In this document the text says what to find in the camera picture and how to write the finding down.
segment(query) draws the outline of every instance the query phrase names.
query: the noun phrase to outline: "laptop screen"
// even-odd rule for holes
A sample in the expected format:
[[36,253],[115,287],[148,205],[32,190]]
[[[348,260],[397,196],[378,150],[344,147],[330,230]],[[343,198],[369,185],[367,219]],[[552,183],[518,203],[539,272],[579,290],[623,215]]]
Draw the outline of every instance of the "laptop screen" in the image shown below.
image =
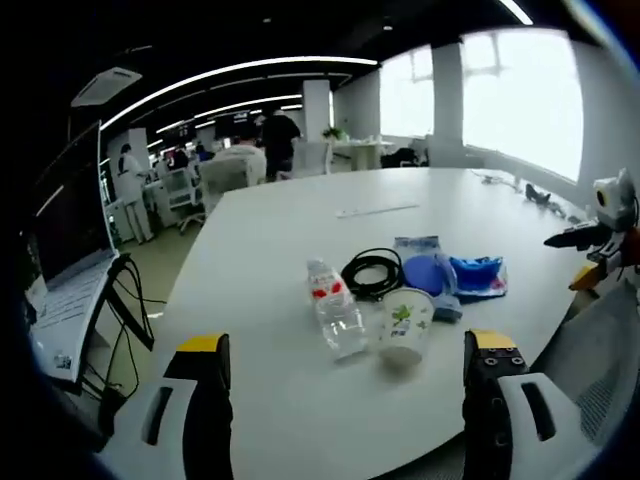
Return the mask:
[[36,212],[34,233],[45,281],[94,252],[111,249],[100,197],[99,145],[96,124],[68,145],[39,185],[46,198]]

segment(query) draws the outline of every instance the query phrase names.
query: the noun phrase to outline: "laptop keyboard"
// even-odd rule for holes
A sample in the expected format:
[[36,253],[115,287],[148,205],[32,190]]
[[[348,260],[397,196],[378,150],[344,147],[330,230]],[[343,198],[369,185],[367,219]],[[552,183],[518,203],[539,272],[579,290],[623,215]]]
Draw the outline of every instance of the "laptop keyboard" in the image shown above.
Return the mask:
[[44,308],[38,312],[36,328],[45,328],[85,315],[96,293],[98,283],[111,261],[90,267],[58,288],[47,292]]

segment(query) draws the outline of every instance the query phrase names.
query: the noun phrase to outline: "paper cup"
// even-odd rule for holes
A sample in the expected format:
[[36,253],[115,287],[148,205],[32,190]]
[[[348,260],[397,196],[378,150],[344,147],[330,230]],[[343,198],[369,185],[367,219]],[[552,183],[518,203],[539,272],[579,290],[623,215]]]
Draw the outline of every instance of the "paper cup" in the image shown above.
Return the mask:
[[428,293],[400,288],[382,299],[386,312],[380,355],[397,366],[420,363],[427,344],[427,330],[435,307]]

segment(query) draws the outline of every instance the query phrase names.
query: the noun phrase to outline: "ceiling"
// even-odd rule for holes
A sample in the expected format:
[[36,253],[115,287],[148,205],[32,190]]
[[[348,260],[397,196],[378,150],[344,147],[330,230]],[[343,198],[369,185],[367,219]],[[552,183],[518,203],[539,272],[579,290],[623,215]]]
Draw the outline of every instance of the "ceiling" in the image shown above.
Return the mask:
[[[558,0],[517,0],[538,26],[592,41]],[[196,2],[148,0],[44,7],[29,31],[37,37],[24,75],[30,86],[29,121],[38,129],[31,158],[49,163],[89,123],[111,118],[146,95],[193,75],[241,62],[295,55],[336,55],[382,61],[409,48],[442,45],[476,30],[520,25],[497,0],[324,0],[309,2]],[[383,29],[385,24],[393,30]],[[143,75],[106,105],[71,110],[75,95],[96,73],[118,66]],[[124,116],[103,132],[155,130],[194,114],[263,97],[300,92],[305,78],[333,89],[371,66],[291,63],[217,75],[173,90]],[[304,74],[300,77],[282,76]],[[280,76],[264,79],[266,76]],[[258,78],[259,80],[227,83]]]

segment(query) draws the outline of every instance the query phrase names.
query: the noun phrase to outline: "laptop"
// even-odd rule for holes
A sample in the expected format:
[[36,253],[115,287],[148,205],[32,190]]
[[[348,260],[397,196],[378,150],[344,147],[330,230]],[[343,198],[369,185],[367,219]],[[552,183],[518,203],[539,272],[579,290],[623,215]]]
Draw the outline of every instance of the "laptop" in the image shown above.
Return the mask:
[[99,127],[71,142],[39,182],[39,195],[46,195],[33,228],[46,287],[34,305],[34,349],[47,375],[74,382],[90,319],[118,256],[100,194]]

